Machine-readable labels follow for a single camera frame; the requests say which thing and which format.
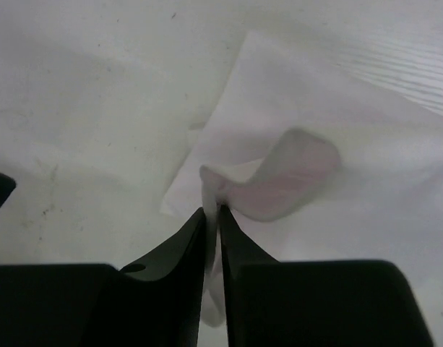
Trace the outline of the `white tank top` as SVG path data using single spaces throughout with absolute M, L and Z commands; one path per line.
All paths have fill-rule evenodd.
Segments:
M 221 205 L 279 260 L 376 258 L 443 327 L 443 117 L 257 33 L 161 209 L 209 225 L 202 319 L 225 320 Z

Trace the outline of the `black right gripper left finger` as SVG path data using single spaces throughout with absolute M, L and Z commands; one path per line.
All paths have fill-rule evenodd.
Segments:
M 206 218 L 121 269 L 0 265 L 0 346 L 195 346 Z

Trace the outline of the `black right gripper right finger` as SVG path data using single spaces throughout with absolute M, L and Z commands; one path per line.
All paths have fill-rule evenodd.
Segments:
M 384 260 L 280 262 L 218 214 L 230 346 L 432 346 L 402 272 Z

